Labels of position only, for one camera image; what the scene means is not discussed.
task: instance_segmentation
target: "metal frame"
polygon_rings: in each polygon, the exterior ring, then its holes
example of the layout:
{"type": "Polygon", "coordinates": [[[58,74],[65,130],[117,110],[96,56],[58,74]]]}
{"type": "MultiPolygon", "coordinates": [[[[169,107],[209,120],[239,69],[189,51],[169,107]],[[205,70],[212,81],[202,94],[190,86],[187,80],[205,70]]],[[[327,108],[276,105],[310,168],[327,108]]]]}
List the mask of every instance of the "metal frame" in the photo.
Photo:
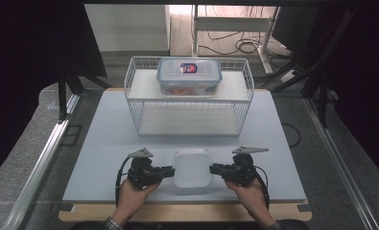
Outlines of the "metal frame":
{"type": "Polygon", "coordinates": [[[325,144],[330,158],[342,179],[342,182],[347,190],[350,198],[353,202],[354,207],[357,210],[357,213],[360,216],[366,229],[374,230],[379,229],[379,225],[375,219],[375,216],[372,213],[371,208],[369,207],[365,196],[360,190],[359,186],[356,184],[353,176],[351,175],[347,165],[343,161],[341,154],[339,153],[336,144],[333,142],[332,136],[330,135],[327,128],[325,128],[320,119],[317,117],[318,114],[316,107],[311,99],[304,99],[306,107],[312,117],[312,120],[315,124],[315,127],[318,130],[320,138],[325,144]]]}
{"type": "Polygon", "coordinates": [[[193,15],[193,44],[192,58],[198,56],[198,31],[216,31],[216,32],[262,32],[265,33],[263,43],[257,45],[258,55],[264,66],[266,74],[272,74],[270,62],[267,59],[266,50],[271,37],[273,24],[278,15],[279,7],[275,10],[270,18],[249,18],[249,17],[198,17],[198,6],[195,5],[193,15]]]}
{"type": "MultiPolygon", "coordinates": [[[[71,96],[69,102],[67,103],[67,114],[72,114],[78,101],[79,96],[71,96]]],[[[70,116],[67,116],[61,123],[56,124],[2,229],[18,229],[21,225],[21,222],[31,205],[34,195],[36,194],[39,184],[48,169],[49,163],[55,155],[55,150],[59,145],[59,140],[68,126],[69,117],[70,116]]]]}

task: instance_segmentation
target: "wooden edge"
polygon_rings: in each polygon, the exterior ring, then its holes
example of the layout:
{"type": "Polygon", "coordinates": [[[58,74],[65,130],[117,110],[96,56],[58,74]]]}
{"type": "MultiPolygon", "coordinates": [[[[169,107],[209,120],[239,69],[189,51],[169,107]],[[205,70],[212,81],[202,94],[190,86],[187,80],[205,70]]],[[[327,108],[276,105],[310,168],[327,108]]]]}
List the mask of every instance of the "wooden edge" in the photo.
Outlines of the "wooden edge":
{"type": "MultiPolygon", "coordinates": [[[[307,221],[312,212],[299,212],[301,203],[273,203],[270,213],[274,219],[307,221]]],[[[59,211],[62,221],[106,220],[115,210],[114,204],[74,204],[71,212],[59,211]]],[[[146,204],[130,220],[133,222],[180,221],[253,221],[241,204],[146,204]]]]}
{"type": "Polygon", "coordinates": [[[108,88],[106,91],[124,91],[124,88],[108,88]]]}

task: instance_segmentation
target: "cable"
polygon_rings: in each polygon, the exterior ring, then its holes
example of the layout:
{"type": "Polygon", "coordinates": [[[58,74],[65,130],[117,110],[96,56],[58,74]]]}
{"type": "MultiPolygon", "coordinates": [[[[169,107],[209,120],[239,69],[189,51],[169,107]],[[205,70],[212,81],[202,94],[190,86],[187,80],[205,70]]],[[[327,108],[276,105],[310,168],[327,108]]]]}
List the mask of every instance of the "cable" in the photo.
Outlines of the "cable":
{"type": "Polygon", "coordinates": [[[263,169],[261,169],[260,167],[258,167],[258,166],[254,166],[254,168],[259,169],[260,171],[262,171],[264,173],[264,175],[266,177],[266,187],[267,187],[267,190],[268,190],[268,176],[267,176],[267,173],[263,169]]]}
{"type": "Polygon", "coordinates": [[[280,75],[284,74],[285,72],[289,71],[295,65],[296,65],[296,60],[291,59],[291,61],[289,63],[287,63],[283,68],[279,69],[277,72],[275,72],[275,74],[270,75],[269,79],[266,82],[264,82],[259,88],[262,89],[269,82],[271,82],[272,80],[276,79],[277,77],[279,77],[280,75]]]}
{"type": "MultiPolygon", "coordinates": [[[[215,15],[218,16],[217,13],[214,10],[214,6],[212,6],[212,10],[215,13],[215,15]]],[[[207,5],[204,6],[204,14],[207,16],[207,5]]],[[[239,33],[240,32],[236,32],[236,33],[233,33],[233,34],[229,34],[229,35],[225,35],[225,36],[220,36],[220,37],[211,37],[210,36],[210,32],[207,31],[207,35],[208,35],[208,37],[209,37],[210,40],[220,40],[220,39],[224,39],[224,38],[227,38],[227,37],[230,37],[230,36],[233,36],[233,35],[237,35],[239,33]]]]}
{"type": "Polygon", "coordinates": [[[123,164],[121,165],[120,170],[117,173],[117,179],[115,180],[115,205],[118,205],[118,199],[120,197],[120,182],[121,177],[127,173],[123,173],[124,166],[126,166],[127,162],[129,161],[131,157],[126,157],[126,159],[123,161],[123,164]]]}
{"type": "Polygon", "coordinates": [[[215,51],[215,50],[213,50],[212,48],[209,48],[209,47],[207,47],[207,46],[198,45],[198,47],[201,47],[201,48],[204,48],[204,49],[210,50],[210,51],[212,51],[212,52],[214,52],[214,53],[216,53],[216,54],[219,54],[219,55],[232,55],[232,54],[237,53],[237,51],[239,51],[239,50],[237,49],[237,50],[235,50],[235,51],[233,51],[233,52],[229,52],[229,53],[220,53],[220,52],[215,51]]]}
{"type": "Polygon", "coordinates": [[[289,147],[292,148],[299,145],[300,141],[302,140],[302,135],[300,134],[299,130],[295,126],[292,126],[291,124],[288,124],[288,123],[281,123],[281,125],[290,127],[297,133],[297,141],[294,144],[289,145],[289,147]]]}

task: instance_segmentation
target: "hand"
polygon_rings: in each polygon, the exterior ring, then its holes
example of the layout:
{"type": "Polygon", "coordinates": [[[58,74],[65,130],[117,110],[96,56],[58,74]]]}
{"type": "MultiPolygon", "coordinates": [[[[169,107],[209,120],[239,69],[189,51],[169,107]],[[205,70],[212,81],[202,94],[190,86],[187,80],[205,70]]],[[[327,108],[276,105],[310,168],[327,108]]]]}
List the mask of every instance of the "hand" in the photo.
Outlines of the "hand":
{"type": "Polygon", "coordinates": [[[258,222],[262,229],[269,229],[274,225],[274,220],[265,204],[261,184],[257,179],[254,179],[248,187],[241,187],[227,180],[225,180],[225,184],[228,189],[236,193],[240,203],[247,209],[249,215],[258,222]]]}
{"type": "Polygon", "coordinates": [[[142,208],[148,195],[155,191],[159,184],[153,184],[143,190],[137,190],[129,180],[125,179],[120,185],[120,198],[117,209],[111,217],[113,221],[120,226],[124,226],[142,208]]]}

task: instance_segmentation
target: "metal bracket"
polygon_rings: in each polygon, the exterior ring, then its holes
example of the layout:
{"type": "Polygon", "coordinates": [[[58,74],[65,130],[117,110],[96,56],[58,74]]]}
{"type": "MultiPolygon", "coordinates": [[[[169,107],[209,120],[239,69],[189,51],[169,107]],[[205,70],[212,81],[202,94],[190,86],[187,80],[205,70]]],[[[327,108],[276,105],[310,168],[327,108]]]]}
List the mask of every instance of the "metal bracket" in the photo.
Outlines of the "metal bracket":
{"type": "Polygon", "coordinates": [[[237,149],[234,149],[232,153],[234,154],[248,154],[248,153],[254,153],[254,152],[260,152],[260,151],[268,151],[268,148],[257,148],[257,147],[244,147],[241,146],[237,149]]]}
{"type": "Polygon", "coordinates": [[[129,157],[134,157],[134,158],[143,158],[143,157],[153,157],[154,155],[147,150],[147,148],[140,149],[138,151],[132,152],[129,154],[129,157]]]}

